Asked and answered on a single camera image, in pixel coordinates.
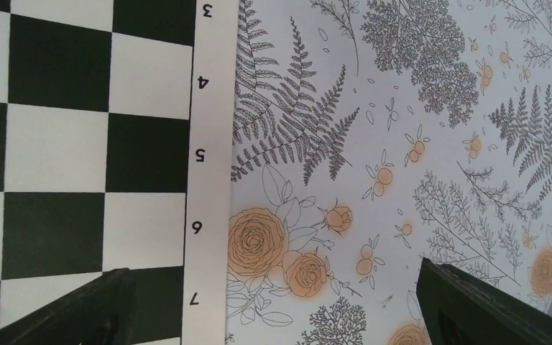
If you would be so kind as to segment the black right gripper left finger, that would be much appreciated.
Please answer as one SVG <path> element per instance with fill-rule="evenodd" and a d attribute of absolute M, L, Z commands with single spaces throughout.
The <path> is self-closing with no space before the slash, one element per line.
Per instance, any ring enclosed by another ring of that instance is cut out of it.
<path fill-rule="evenodd" d="M 130 344 L 135 315 L 132 271 L 115 269 L 0 329 L 0 344 Z"/>

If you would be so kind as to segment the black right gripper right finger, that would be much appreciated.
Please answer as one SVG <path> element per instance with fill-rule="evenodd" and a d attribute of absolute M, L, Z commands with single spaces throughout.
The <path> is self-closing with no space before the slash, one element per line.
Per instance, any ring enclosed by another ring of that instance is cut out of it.
<path fill-rule="evenodd" d="M 552 344 L 552 317 L 451 264 L 423 258 L 416 294 L 432 344 Z"/>

